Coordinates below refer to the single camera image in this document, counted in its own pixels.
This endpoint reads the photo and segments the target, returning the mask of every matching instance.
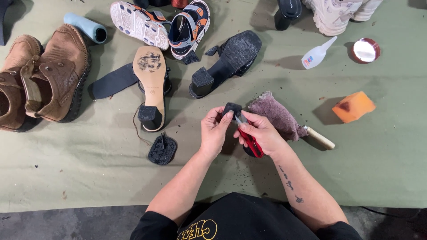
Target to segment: olive green work mat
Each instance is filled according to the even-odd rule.
[[[85,89],[77,120],[43,121],[27,133],[0,132],[0,212],[148,204],[199,148],[200,120],[209,109],[227,102],[247,106],[268,90],[298,123],[336,144],[334,150],[324,151],[310,140],[289,142],[339,204],[427,207],[425,2],[384,1],[369,21],[349,23],[324,61],[311,70],[301,69],[302,56],[328,38],[317,32],[313,14],[305,7],[300,19],[280,32],[274,30],[272,16],[278,8],[274,0],[207,3],[211,25],[196,51],[201,62],[186,66],[165,53],[173,91],[166,98],[164,130],[178,143],[173,161],[158,166],[147,160],[150,147],[138,139],[132,123],[144,99],[136,85],[97,101]],[[109,7],[103,0],[63,0],[54,5],[47,0],[16,1],[14,14],[7,13],[6,31],[10,19],[17,22],[7,46],[0,47],[0,58],[7,56],[21,34],[46,44],[65,13],[87,16],[106,25],[109,34],[106,44],[91,47],[93,66],[87,87],[132,62],[143,46],[115,28]],[[161,10],[166,16],[176,14],[171,6]],[[192,74],[218,59],[203,53],[247,29],[263,42],[250,71],[229,79],[205,98],[193,99],[188,93]],[[348,55],[352,42],[363,37],[381,47],[381,56],[371,64],[355,63]],[[357,91],[364,91],[377,109],[341,124],[331,108]],[[159,134],[140,132],[151,142]],[[197,200],[213,200],[232,191],[286,200],[272,161],[248,157],[231,134],[232,130]]]

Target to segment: printed size label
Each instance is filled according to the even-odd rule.
[[[304,59],[303,63],[304,63],[304,66],[308,67],[308,66],[310,66],[311,62],[313,62],[313,56],[310,56],[309,58]]]

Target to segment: orange and navy sandal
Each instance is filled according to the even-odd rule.
[[[182,17],[182,20],[178,28],[179,17]],[[209,8],[202,0],[194,0],[184,8],[183,12],[178,13],[172,20],[168,34],[173,56],[179,60],[183,60],[191,52],[195,56],[194,51],[210,23]]]
[[[137,5],[118,1],[111,4],[110,15],[114,25],[126,35],[162,50],[169,48],[167,30],[163,24],[171,22],[166,21],[161,12],[149,12]]]

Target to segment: red spool of thread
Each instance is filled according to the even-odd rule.
[[[188,5],[188,0],[171,0],[170,4],[172,7],[184,9],[184,7]]]

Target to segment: white chunky sneaker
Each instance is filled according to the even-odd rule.
[[[359,10],[355,12],[353,20],[364,22],[371,18],[377,7],[383,2],[383,0],[363,0]]]
[[[302,3],[313,11],[313,20],[321,33],[336,36],[345,31],[348,20],[363,0],[302,0]]]

